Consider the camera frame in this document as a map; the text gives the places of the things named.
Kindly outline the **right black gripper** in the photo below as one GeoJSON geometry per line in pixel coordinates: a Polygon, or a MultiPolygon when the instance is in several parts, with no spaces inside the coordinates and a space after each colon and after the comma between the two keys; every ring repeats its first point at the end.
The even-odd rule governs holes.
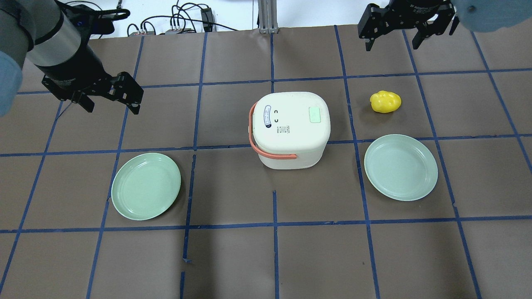
{"type": "Polygon", "coordinates": [[[358,36],[365,40],[365,50],[371,51],[375,40],[397,29],[417,28],[412,39],[412,47],[418,49],[422,42],[433,35],[442,35],[451,25],[452,36],[460,23],[455,16],[453,4],[444,4],[443,0],[390,0],[384,8],[367,4],[358,24],[358,36]],[[427,21],[434,15],[432,23],[427,21]]]}

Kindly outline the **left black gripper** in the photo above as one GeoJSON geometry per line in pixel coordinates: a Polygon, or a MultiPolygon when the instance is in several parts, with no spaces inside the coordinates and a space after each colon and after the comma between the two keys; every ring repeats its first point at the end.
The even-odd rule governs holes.
{"type": "Polygon", "coordinates": [[[94,102],[85,94],[99,95],[127,106],[138,115],[144,89],[127,72],[111,76],[89,45],[80,46],[74,56],[56,66],[42,66],[42,84],[59,100],[69,100],[92,113],[94,102]]]}

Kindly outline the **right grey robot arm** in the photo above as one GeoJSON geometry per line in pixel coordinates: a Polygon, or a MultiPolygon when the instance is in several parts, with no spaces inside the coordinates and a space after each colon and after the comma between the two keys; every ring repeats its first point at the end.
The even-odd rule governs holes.
{"type": "Polygon", "coordinates": [[[370,3],[357,30],[370,51],[375,40],[394,30],[416,29],[412,48],[431,36],[454,34],[458,25],[471,32],[495,32],[529,19],[530,0],[390,0],[385,7],[370,3]]]}

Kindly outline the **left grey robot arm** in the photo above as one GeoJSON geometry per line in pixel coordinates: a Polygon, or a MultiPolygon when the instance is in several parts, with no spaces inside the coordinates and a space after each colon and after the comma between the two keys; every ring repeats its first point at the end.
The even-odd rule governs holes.
{"type": "Polygon", "coordinates": [[[27,59],[43,72],[43,86],[58,100],[91,113],[91,96],[100,96],[138,114],[142,87],[125,71],[107,73],[88,45],[91,35],[114,32],[113,22],[130,14],[125,8],[95,11],[58,0],[2,0],[1,115],[11,110],[27,59]]]}

